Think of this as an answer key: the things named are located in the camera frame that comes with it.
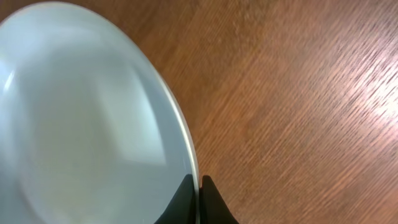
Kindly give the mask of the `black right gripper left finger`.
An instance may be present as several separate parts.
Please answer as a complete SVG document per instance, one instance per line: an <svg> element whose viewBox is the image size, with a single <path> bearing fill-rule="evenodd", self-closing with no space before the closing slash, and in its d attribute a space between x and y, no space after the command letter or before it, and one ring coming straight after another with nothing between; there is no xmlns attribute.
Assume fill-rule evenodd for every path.
<svg viewBox="0 0 398 224"><path fill-rule="evenodd" d="M196 218L193 176L187 174L155 224L196 224Z"/></svg>

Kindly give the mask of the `light blue plate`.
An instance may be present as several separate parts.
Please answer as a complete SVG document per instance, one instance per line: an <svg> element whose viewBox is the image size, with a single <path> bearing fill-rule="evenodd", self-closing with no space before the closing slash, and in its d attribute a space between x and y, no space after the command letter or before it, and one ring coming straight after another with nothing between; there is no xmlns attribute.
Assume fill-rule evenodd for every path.
<svg viewBox="0 0 398 224"><path fill-rule="evenodd" d="M122 30L65 2L1 22L2 223L155 223L198 190L178 103Z"/></svg>

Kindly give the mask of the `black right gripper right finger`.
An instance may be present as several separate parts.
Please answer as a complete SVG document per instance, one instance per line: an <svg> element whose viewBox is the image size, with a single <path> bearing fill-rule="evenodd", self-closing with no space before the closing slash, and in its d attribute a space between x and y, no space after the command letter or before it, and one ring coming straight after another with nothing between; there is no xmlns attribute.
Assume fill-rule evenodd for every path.
<svg viewBox="0 0 398 224"><path fill-rule="evenodd" d="M202 178L199 201L201 224L239 224L209 175Z"/></svg>

